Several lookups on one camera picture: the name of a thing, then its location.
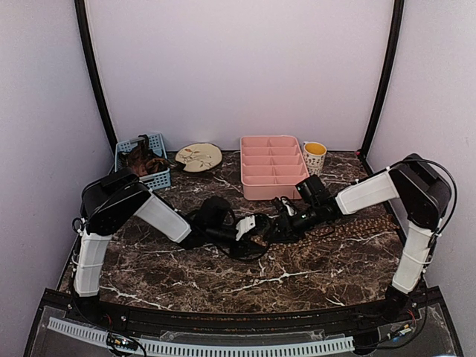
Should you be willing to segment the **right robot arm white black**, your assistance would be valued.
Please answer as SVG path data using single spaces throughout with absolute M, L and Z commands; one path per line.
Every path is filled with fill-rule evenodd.
M 404 248 L 390 287 L 409 295 L 417 286 L 457 207 L 453 175 L 416 153 L 331 193 L 316 175 L 296 185 L 306 209 L 292 213 L 278 202 L 277 229 L 284 239 L 302 237 L 313 227 L 376 205 L 387 205 L 405 232 Z

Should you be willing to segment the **brown floral tie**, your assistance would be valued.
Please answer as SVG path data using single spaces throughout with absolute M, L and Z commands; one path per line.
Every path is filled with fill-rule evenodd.
M 381 232 L 396 231 L 399 226 L 395 220 L 388 214 L 380 217 L 367 219 L 354 219 L 349 222 L 322 225 L 307 231 L 303 236 L 293 243 L 274 243 L 270 251 L 279 251 L 286 248 L 303 248 L 313 243 L 328 243 L 340 239 L 365 238 L 372 234 Z

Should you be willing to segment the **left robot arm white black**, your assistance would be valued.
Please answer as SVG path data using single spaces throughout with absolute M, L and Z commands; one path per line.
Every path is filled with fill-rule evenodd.
M 266 215 L 238 220 L 229 202 L 218 196 L 184 215 L 149 189 L 133 170 L 111 173 L 85 187 L 78 217 L 80 249 L 72 289 L 80 297 L 75 310 L 89 324 L 99 324 L 105 318 L 104 306 L 93 297 L 99 294 L 109 241 L 133 216 L 183 249 L 210 243 L 227 257 L 248 263 L 260 259 L 270 248 L 250 238 L 252 234 L 267 236 L 270 223 Z

